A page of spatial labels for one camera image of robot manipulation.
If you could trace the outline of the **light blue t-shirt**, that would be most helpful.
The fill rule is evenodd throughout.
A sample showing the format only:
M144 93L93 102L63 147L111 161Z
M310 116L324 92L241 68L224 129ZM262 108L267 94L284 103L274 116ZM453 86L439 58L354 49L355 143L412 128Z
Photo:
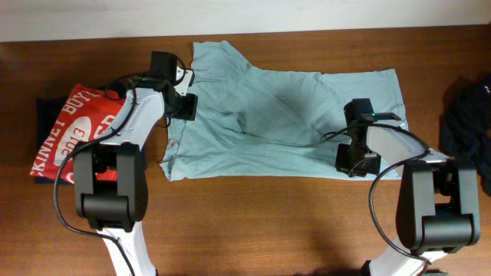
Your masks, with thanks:
M334 163L348 138L344 106L367 98L378 113L405 117L395 70L346 74L270 71L229 42L193 45L198 98L192 121L172 120L160 164L170 181L216 176L346 179ZM335 137L324 141L326 133Z

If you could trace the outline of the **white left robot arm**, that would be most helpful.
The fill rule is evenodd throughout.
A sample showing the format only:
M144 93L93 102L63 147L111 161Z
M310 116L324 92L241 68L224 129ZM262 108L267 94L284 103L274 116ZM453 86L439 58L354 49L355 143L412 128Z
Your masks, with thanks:
M74 154L77 213L102 238L118 275L156 275L143 236L148 188L143 146L162 117L194 120L198 97L170 87L137 88L93 146Z

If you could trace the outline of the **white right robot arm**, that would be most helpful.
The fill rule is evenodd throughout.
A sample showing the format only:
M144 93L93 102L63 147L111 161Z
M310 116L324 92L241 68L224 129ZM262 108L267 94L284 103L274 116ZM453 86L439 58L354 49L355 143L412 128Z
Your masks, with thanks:
M368 196L371 219L387 249L366 261L362 275L426 275L433 262L475 245L480 238L476 170L438 153L397 120L357 122L339 131L336 169L348 176L375 176ZM374 194L389 172L401 177L390 239L377 220Z

